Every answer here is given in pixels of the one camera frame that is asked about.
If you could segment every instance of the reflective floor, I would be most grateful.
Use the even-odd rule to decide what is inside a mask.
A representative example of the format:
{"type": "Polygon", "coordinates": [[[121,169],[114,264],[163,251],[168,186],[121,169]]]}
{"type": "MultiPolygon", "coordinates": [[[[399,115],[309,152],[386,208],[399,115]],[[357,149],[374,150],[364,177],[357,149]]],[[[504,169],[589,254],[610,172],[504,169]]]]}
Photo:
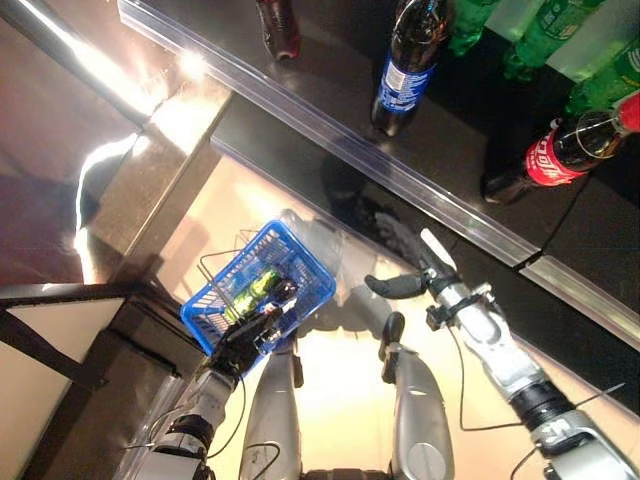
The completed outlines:
{"type": "MultiPolygon", "coordinates": [[[[294,210],[305,221],[321,219],[300,199],[233,159],[223,157],[163,249],[161,256],[165,263],[158,273],[159,279],[177,299],[187,300],[205,283],[196,267],[201,255],[237,248],[251,235],[249,230],[278,217],[283,209],[294,210]]],[[[372,299],[362,285],[364,275],[392,276],[400,273],[402,267],[351,233],[338,230],[335,235],[340,245],[335,301],[305,322],[298,342],[305,377],[304,386],[296,391],[304,470],[387,469],[394,389],[380,380],[379,343],[371,332],[378,331],[392,309],[398,309],[407,318],[403,342],[416,349],[433,370],[445,397],[456,478],[508,478],[531,448],[525,429],[470,433],[459,430],[459,360],[448,333],[432,333],[424,323],[424,309],[431,300],[423,297],[387,303],[372,299]]],[[[324,243],[335,245],[335,242],[324,243]]],[[[217,271],[228,261],[228,256],[221,255],[207,259],[206,265],[217,271]]],[[[532,353],[570,399],[579,401],[594,393],[546,356],[535,350],[532,353]]],[[[478,362],[468,352],[464,358],[465,424],[480,426],[516,421],[478,362]]],[[[247,377],[247,409],[263,366],[258,366],[247,377]]],[[[212,451],[226,441],[235,427],[241,400],[241,395],[236,393],[228,403],[227,420],[216,432],[212,451]]],[[[585,410],[625,453],[640,463],[640,423],[636,418],[606,399],[587,404],[585,410]]],[[[246,420],[245,414],[229,447],[210,463],[219,478],[237,475],[246,420]]],[[[516,478],[537,480],[541,478],[542,465],[542,460],[534,457],[516,478]]]]}

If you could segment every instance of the soda bottle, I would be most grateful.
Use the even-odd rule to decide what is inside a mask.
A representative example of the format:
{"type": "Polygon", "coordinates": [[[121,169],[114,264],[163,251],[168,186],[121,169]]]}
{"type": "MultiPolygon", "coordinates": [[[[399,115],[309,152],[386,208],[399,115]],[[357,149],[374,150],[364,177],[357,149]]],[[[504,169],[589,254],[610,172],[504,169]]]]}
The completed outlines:
{"type": "MultiPolygon", "coordinates": [[[[238,313],[238,316],[242,317],[255,309],[260,301],[269,295],[271,288],[276,285],[280,279],[280,274],[273,267],[268,267],[264,270],[257,279],[251,282],[247,288],[242,290],[233,299],[233,309],[238,313]]],[[[238,319],[232,309],[227,309],[225,315],[227,316],[227,320],[232,323],[238,319]]]]}
{"type": "Polygon", "coordinates": [[[300,31],[291,0],[256,0],[262,23],[262,37],[276,60],[295,58],[300,53],[300,31]]]}
{"type": "Polygon", "coordinates": [[[616,110],[590,110],[561,121],[529,147],[524,162],[485,175],[482,196],[490,203],[509,204],[534,188],[571,183],[612,158],[635,132],[640,132],[640,92],[616,110]]]}
{"type": "Polygon", "coordinates": [[[415,114],[447,35],[447,0],[402,0],[396,10],[391,49],[373,102],[371,123],[390,137],[415,114]]]}
{"type": "Polygon", "coordinates": [[[616,100],[640,88],[640,38],[626,46],[611,62],[573,87],[567,113],[609,108],[616,100]]]}
{"type": "Polygon", "coordinates": [[[529,81],[604,0],[546,0],[520,40],[504,57],[504,76],[529,81]]]}
{"type": "Polygon", "coordinates": [[[500,0],[457,0],[456,20],[449,48],[461,57],[482,36],[482,29],[500,0]]]}

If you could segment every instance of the green bottle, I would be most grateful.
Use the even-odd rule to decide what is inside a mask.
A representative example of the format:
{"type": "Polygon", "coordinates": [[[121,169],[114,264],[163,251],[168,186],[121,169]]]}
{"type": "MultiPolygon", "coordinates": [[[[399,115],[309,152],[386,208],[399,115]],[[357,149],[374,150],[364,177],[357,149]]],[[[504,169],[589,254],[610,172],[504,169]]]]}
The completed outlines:
{"type": "MultiPolygon", "coordinates": [[[[268,267],[264,270],[260,276],[249,284],[247,288],[242,290],[233,299],[233,308],[238,313],[238,316],[249,313],[256,308],[258,303],[269,295],[271,287],[273,287],[280,280],[280,274],[273,267],[268,267]]],[[[227,320],[232,324],[238,320],[238,317],[234,314],[230,308],[225,312],[227,320]]]]}
{"type": "Polygon", "coordinates": [[[606,110],[639,88],[640,38],[636,38],[591,78],[573,87],[565,110],[571,114],[606,110]]]}
{"type": "Polygon", "coordinates": [[[531,80],[604,0],[546,0],[520,40],[507,50],[504,76],[531,80]]]}
{"type": "Polygon", "coordinates": [[[500,0],[457,0],[456,20],[449,48],[461,57],[482,36],[482,29],[500,0]]]}

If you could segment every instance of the pepsi bottle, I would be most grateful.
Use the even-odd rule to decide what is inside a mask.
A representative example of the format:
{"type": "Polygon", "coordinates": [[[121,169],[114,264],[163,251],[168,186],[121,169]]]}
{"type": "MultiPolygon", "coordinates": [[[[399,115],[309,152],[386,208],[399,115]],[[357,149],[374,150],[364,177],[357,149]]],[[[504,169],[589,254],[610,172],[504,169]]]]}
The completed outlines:
{"type": "Polygon", "coordinates": [[[447,0],[398,4],[391,49],[371,111],[373,126],[390,137],[415,114],[447,37],[452,11],[447,0]]]}

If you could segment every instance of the plastic shopping basket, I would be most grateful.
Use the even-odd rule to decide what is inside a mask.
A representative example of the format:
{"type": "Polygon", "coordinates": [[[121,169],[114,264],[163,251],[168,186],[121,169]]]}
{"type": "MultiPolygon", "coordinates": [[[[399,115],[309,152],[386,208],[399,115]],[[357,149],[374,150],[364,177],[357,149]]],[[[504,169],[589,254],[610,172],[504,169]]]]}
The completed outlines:
{"type": "Polygon", "coordinates": [[[217,342],[230,325],[222,312],[269,267],[293,280],[298,291],[295,305],[276,322],[281,334],[261,344],[263,354],[273,350],[280,338],[289,335],[335,293],[335,280],[326,268],[284,223],[273,220],[180,311],[182,321],[207,355],[213,354],[217,342]]]}

